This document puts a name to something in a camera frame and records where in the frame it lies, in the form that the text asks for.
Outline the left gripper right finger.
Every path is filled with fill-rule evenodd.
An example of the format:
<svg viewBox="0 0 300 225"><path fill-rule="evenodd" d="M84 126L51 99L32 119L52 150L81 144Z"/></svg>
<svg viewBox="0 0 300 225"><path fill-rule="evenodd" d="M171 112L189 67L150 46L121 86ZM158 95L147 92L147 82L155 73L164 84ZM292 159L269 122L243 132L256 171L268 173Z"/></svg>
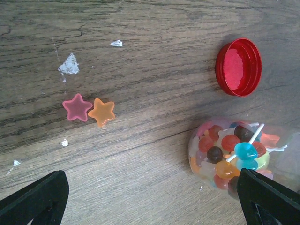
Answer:
<svg viewBox="0 0 300 225"><path fill-rule="evenodd" d="M300 223L300 194L254 170L241 170L237 193L248 225Z"/></svg>

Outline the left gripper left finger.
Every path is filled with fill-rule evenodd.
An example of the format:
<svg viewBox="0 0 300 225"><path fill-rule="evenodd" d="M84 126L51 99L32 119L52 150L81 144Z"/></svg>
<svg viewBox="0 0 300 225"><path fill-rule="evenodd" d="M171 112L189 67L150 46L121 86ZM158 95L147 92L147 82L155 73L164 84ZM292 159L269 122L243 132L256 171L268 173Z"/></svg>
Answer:
<svg viewBox="0 0 300 225"><path fill-rule="evenodd" d="M0 201L2 225L59 225L69 195L64 171L53 171Z"/></svg>

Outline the clear plastic jar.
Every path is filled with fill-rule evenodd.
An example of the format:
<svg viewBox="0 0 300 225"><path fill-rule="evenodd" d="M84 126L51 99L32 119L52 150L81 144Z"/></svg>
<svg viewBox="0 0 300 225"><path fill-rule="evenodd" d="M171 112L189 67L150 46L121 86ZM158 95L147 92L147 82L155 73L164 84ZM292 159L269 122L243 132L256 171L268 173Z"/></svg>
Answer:
<svg viewBox="0 0 300 225"><path fill-rule="evenodd" d="M187 152L193 174L234 199L242 169L300 190L299 128L212 118L193 132Z"/></svg>

